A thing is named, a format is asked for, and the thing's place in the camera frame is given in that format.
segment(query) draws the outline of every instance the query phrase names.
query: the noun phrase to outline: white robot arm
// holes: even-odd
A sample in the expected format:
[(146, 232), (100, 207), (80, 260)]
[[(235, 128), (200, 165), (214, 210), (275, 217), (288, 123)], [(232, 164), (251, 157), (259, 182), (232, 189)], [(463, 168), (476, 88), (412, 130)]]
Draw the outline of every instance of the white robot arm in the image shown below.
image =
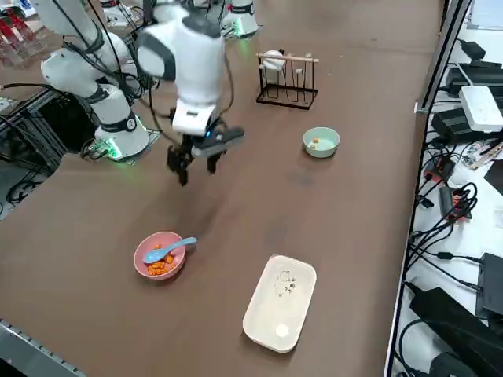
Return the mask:
[[(208, 170), (225, 151), (241, 141), (244, 131), (228, 128), (217, 104), (225, 61), (220, 30), (204, 18), (190, 14), (174, 0), (144, 0), (145, 14), (152, 10), (158, 24), (138, 36), (138, 61), (144, 73), (170, 82), (178, 89), (172, 119), (183, 142), (171, 146), (168, 166), (187, 182), (187, 166), (195, 157), (207, 157)], [(42, 22), (60, 35), (77, 38), (75, 45), (51, 54), (42, 62), (46, 81), (55, 88), (84, 98), (100, 119), (95, 136), (112, 150), (113, 159), (141, 152), (149, 136), (134, 115), (123, 91), (97, 83), (131, 58), (124, 42), (100, 29), (87, 15), (81, 0), (37, 0)]]
[(177, 86), (172, 126), (184, 137), (168, 151), (168, 166), (184, 184), (193, 158), (207, 157), (207, 168), (214, 173), (222, 153), (242, 141), (244, 131), (227, 127), (218, 111), (226, 61), (220, 28), (174, 0), (158, 0), (152, 13), (158, 24), (138, 36), (138, 62), (146, 74)]
[(143, 151), (149, 135), (131, 111), (123, 91), (117, 86), (96, 82), (106, 76), (104, 72), (119, 69), (114, 50), (119, 64), (130, 59), (122, 39), (109, 33), (108, 40), (105, 31), (87, 15), (80, 0), (37, 0), (33, 6), (48, 29), (77, 38), (74, 46), (66, 45), (42, 62), (46, 81), (88, 102), (100, 120), (95, 137), (107, 144), (111, 159), (120, 160)]

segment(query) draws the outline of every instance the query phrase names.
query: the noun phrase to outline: blue spoon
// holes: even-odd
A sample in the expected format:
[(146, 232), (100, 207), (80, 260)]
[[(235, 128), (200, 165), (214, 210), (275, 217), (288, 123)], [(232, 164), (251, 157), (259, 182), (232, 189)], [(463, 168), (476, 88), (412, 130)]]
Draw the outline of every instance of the blue spoon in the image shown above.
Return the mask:
[(174, 249), (180, 246), (192, 245), (196, 243), (197, 240), (194, 237), (185, 238), (184, 240), (172, 243), (169, 246), (163, 247), (162, 249), (152, 250), (145, 254), (143, 257), (144, 263), (155, 263), (160, 261), (166, 255), (170, 254)]

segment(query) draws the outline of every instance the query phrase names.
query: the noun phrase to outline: brown table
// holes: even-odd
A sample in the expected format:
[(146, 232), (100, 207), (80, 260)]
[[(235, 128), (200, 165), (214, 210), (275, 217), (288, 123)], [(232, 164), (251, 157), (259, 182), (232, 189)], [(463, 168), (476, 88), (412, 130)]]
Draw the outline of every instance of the brown table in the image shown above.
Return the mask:
[[(266, 26), (228, 45), (237, 96), (226, 120), (247, 139), (214, 177), (196, 161), (180, 187), (165, 141), (133, 167), (66, 156), (0, 225), (0, 317), (88, 376), (382, 374), (419, 161), (413, 102), (440, 9), (255, 5)], [(321, 60), (308, 112), (255, 103), (255, 53), (278, 48)], [(156, 96), (159, 110), (173, 104)], [(340, 132), (335, 158), (302, 153), (303, 132), (316, 125)], [(160, 230), (200, 243), (176, 279), (152, 282), (132, 254)], [(272, 254), (318, 272), (299, 344), (285, 355), (242, 332)]]

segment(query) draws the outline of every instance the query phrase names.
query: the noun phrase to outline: white tray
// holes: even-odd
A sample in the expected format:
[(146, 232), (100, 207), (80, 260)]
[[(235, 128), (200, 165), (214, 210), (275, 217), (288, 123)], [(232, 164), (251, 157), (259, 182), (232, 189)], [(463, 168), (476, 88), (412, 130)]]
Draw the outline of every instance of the white tray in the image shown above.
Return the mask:
[(291, 351), (299, 340), (315, 284), (313, 266), (272, 256), (243, 318), (246, 335), (273, 351)]

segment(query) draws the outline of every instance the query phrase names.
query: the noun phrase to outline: white electrical box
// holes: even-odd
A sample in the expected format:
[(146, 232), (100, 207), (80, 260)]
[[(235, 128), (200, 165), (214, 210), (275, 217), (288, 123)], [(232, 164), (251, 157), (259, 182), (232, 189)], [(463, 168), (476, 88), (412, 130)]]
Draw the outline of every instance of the white electrical box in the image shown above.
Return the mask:
[(299, 340), (315, 284), (313, 266), (272, 256), (244, 315), (246, 335), (270, 350), (291, 351)]
[(487, 86), (462, 86), (459, 98), (472, 130), (489, 133), (503, 129), (503, 116)]

